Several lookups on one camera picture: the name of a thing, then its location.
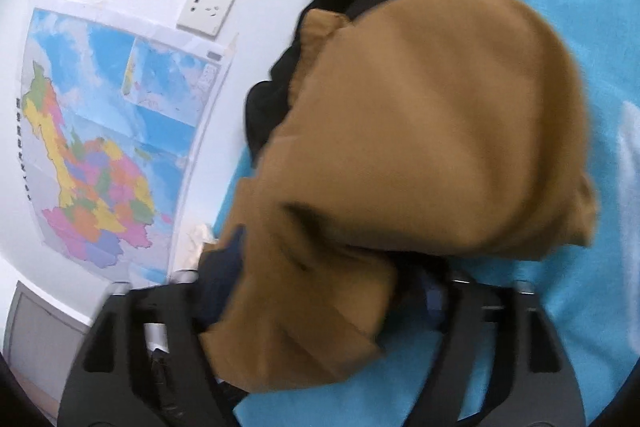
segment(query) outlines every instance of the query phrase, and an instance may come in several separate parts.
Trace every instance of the brown cloth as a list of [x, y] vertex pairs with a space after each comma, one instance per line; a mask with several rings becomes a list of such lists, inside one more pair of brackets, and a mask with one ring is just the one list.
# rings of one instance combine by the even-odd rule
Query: brown cloth
[[577, 67], [525, 4], [393, 0], [354, 23], [310, 12], [303, 31], [295, 105], [221, 241], [246, 226], [243, 274], [201, 335], [251, 392], [379, 357], [391, 252], [540, 259], [596, 219]]

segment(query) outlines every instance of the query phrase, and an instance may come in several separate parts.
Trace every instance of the colorful map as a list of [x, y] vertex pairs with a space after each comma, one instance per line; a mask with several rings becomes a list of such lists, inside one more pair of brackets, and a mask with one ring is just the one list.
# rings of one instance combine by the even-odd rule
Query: colorful map
[[122, 30], [34, 11], [21, 158], [46, 245], [111, 280], [164, 280], [216, 68]]

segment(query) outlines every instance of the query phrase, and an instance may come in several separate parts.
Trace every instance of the wall socket panel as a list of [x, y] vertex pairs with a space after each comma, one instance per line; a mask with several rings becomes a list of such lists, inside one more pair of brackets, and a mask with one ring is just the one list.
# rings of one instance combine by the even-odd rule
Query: wall socket panel
[[234, 0], [187, 0], [178, 27], [215, 37]]

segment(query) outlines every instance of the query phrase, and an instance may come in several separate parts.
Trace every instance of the electrical outlet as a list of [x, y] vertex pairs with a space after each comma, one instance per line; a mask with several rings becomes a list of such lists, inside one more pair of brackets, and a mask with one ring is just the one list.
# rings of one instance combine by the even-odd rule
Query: electrical outlet
[[178, 27], [215, 37], [234, 0], [187, 0]]

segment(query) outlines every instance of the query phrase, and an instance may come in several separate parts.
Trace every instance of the clothing pile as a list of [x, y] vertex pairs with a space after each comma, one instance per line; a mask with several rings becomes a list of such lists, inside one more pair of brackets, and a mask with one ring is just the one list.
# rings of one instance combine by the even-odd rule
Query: clothing pile
[[251, 393], [348, 379], [382, 356], [416, 256], [592, 259], [614, 211], [589, 165], [599, 65], [558, 23], [565, 5], [312, 1], [246, 99], [255, 174], [200, 262], [218, 377]]

